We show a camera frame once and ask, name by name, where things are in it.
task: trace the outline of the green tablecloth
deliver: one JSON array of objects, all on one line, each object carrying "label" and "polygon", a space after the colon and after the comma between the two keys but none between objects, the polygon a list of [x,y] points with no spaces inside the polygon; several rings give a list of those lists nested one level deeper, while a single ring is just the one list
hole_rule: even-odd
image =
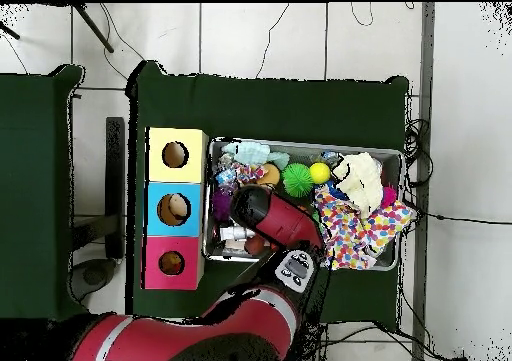
[{"label": "green tablecloth", "polygon": [[[242,80],[218,76],[168,76],[155,62],[142,62],[130,76],[130,165],[127,247],[133,267],[133,312],[157,317],[199,315],[247,263],[207,261],[196,291],[140,289],[144,196],[144,128],[199,128],[208,136],[332,145],[404,146],[403,77],[386,83],[358,81]],[[136,169],[134,148],[136,145]],[[332,273],[323,322],[379,321],[395,329],[398,267],[392,271]]]},{"label": "green tablecloth", "polygon": [[83,70],[0,74],[0,317],[64,319],[71,256],[70,93]]}]

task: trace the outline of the yellow box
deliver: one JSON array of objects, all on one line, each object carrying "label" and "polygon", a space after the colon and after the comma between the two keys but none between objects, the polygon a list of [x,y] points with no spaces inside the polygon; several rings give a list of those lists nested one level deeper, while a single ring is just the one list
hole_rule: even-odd
[{"label": "yellow box", "polygon": [[[149,146],[146,146],[149,149],[149,180],[202,183],[207,143],[208,137],[202,130],[150,127]],[[180,164],[180,154],[185,159],[183,164]]]}]

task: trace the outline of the white cloth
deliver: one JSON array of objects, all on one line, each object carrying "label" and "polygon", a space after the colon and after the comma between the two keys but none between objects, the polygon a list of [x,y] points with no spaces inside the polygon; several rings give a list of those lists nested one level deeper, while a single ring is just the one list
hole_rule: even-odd
[{"label": "white cloth", "polygon": [[380,173],[368,152],[345,156],[332,173],[340,180],[336,188],[357,206],[361,218],[368,218],[380,206],[383,195]]}]

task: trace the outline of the circular hole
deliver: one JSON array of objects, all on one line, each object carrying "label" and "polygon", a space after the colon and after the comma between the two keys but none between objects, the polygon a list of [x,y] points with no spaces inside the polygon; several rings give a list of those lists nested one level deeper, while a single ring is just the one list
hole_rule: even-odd
[{"label": "circular hole", "polygon": [[169,251],[160,257],[158,267],[162,270],[162,273],[176,276],[183,271],[185,260],[179,252]]},{"label": "circular hole", "polygon": [[190,201],[181,193],[170,193],[162,197],[156,207],[160,221],[167,226],[180,226],[190,217]]},{"label": "circular hole", "polygon": [[181,142],[170,142],[162,150],[162,161],[169,168],[183,167],[188,161],[188,150]]}]

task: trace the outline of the green ball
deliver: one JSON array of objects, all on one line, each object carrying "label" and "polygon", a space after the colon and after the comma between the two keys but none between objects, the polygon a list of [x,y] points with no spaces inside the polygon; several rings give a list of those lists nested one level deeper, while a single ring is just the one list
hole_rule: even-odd
[{"label": "green ball", "polygon": [[313,189],[313,178],[309,167],[304,164],[294,163],[288,165],[281,174],[283,178],[284,189],[295,197],[301,198],[307,195]]}]

